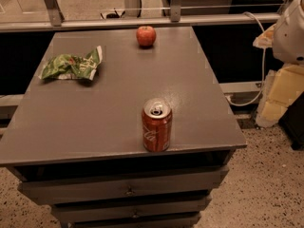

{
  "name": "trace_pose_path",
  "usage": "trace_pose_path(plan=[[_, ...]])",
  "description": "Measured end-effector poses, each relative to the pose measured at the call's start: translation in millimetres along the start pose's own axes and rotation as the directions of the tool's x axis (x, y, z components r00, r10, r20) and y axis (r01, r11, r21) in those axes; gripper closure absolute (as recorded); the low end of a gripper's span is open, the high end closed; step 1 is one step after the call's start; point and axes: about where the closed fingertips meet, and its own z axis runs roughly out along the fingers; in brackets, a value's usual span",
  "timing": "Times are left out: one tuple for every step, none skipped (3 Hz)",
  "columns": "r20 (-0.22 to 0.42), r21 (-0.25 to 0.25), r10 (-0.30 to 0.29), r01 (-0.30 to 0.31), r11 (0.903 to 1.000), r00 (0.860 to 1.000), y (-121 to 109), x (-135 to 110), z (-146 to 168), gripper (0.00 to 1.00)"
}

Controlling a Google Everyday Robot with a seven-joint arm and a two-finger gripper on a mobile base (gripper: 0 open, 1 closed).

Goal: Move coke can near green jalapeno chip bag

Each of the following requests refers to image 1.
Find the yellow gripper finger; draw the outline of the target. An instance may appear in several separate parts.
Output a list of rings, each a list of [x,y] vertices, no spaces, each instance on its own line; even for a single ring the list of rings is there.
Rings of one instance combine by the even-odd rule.
[[[303,92],[303,65],[284,64],[279,71],[270,70],[257,108],[256,124],[260,127],[277,124]]]
[[[253,46],[256,48],[271,48],[273,46],[274,30],[274,25],[268,27],[254,40]]]

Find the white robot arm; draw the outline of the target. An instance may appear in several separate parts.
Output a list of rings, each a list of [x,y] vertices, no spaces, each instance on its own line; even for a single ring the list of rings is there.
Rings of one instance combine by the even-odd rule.
[[[271,127],[304,92],[304,0],[293,0],[253,46],[271,48],[283,63],[278,71],[268,72],[257,108],[256,124]]]

